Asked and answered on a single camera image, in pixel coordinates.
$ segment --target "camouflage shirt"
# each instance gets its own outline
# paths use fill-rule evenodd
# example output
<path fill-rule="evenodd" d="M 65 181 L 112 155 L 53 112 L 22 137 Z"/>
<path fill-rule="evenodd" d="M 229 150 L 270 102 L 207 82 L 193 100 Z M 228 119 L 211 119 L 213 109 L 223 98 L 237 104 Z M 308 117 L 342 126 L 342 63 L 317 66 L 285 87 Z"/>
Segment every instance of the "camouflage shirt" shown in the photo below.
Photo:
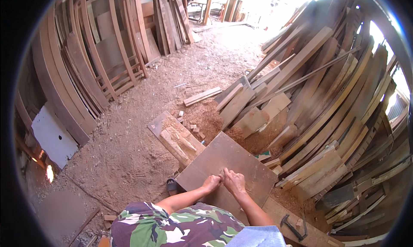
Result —
<path fill-rule="evenodd" d="M 150 202 L 132 202 L 111 226 L 112 247 L 224 246 L 244 224 L 230 212 L 198 202 L 168 213 Z"/>

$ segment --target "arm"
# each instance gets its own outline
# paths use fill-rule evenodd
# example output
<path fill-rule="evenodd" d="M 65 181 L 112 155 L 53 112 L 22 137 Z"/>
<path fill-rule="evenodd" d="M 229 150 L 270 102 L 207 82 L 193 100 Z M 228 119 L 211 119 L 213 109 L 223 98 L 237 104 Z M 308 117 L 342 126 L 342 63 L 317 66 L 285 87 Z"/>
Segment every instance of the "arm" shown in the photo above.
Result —
<path fill-rule="evenodd" d="M 241 173 L 228 171 L 224 168 L 224 175 L 219 175 L 228 191 L 234 196 L 247 215 L 250 225 L 274 225 L 271 218 L 248 195 L 245 190 L 245 178 Z"/>
<path fill-rule="evenodd" d="M 201 187 L 186 193 L 170 196 L 155 205 L 165 209 L 168 214 L 172 214 L 179 209 L 189 207 L 195 203 L 195 201 L 212 193 L 216 188 L 218 188 L 220 181 L 220 177 L 211 175 L 205 180 Z"/>

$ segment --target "stacked lumber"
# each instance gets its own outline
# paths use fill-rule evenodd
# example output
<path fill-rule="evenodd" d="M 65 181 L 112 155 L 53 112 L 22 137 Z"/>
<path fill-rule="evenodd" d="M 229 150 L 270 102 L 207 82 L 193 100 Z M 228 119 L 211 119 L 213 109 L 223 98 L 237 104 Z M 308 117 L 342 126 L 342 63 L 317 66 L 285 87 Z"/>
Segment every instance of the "stacked lumber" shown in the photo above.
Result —
<path fill-rule="evenodd" d="M 194 42 L 184 7 L 181 0 L 154 0 L 157 43 L 163 55 Z"/>
<path fill-rule="evenodd" d="M 109 100 L 146 78 L 145 63 L 159 58 L 142 6 L 139 0 L 57 0 L 40 23 L 32 44 L 36 73 L 80 145 Z"/>
<path fill-rule="evenodd" d="M 265 146 L 282 152 L 263 161 L 280 179 L 276 188 L 319 202 L 333 233 L 374 210 L 383 183 L 411 167 L 407 109 L 392 122 L 385 114 L 397 58 L 387 63 L 382 44 L 373 53 L 369 23 L 355 0 L 305 4 L 263 45 L 257 67 L 215 98 L 222 129 L 236 127 L 244 139 L 287 112 Z"/>

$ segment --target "person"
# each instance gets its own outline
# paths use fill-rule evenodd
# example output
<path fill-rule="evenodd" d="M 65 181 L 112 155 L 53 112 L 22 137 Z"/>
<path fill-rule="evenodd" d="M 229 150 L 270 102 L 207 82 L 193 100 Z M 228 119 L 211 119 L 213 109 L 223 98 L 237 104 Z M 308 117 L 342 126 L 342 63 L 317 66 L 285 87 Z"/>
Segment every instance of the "person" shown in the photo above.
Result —
<path fill-rule="evenodd" d="M 129 203 L 111 225 L 111 246 L 285 246 L 272 219 L 245 190 L 244 175 L 227 168 L 223 173 L 209 176 L 195 190 L 175 195 L 169 191 L 171 196 L 156 204 Z M 245 227 L 226 210 L 197 202 L 221 184 L 240 204 L 251 226 Z"/>

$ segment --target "white board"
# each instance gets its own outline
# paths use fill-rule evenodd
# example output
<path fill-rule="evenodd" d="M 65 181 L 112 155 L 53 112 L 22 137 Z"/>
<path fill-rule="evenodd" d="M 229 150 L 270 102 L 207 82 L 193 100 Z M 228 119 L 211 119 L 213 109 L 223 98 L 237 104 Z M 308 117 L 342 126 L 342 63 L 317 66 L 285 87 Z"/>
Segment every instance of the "white board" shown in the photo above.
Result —
<path fill-rule="evenodd" d="M 46 102 L 36 115 L 31 125 L 34 137 L 39 142 L 42 149 L 55 162 L 60 169 L 63 169 L 78 150 L 77 143 L 63 124 L 54 114 L 53 108 Z"/>

